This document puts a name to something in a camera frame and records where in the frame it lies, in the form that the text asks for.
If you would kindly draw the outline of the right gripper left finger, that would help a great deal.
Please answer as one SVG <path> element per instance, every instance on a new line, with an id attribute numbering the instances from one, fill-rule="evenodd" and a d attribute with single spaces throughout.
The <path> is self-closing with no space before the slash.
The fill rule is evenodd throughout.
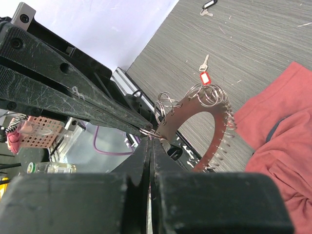
<path id="1" fill-rule="evenodd" d="M 145 234 L 149 140 L 110 173 L 28 174 L 0 202 L 3 234 Z"/>

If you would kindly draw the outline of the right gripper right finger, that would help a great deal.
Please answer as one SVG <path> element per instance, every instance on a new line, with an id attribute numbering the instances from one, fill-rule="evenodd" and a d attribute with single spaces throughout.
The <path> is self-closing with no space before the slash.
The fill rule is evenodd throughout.
<path id="1" fill-rule="evenodd" d="M 155 234 L 292 234 L 275 183 L 258 173 L 195 173 L 151 142 L 152 225 Z"/>

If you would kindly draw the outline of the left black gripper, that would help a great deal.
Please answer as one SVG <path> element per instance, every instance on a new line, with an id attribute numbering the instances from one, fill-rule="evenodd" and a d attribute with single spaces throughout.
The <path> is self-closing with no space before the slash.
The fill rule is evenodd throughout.
<path id="1" fill-rule="evenodd" d="M 111 80 L 112 70 L 35 19 L 0 26 L 0 107 L 58 120 L 73 117 L 133 135 L 151 130 Z"/>

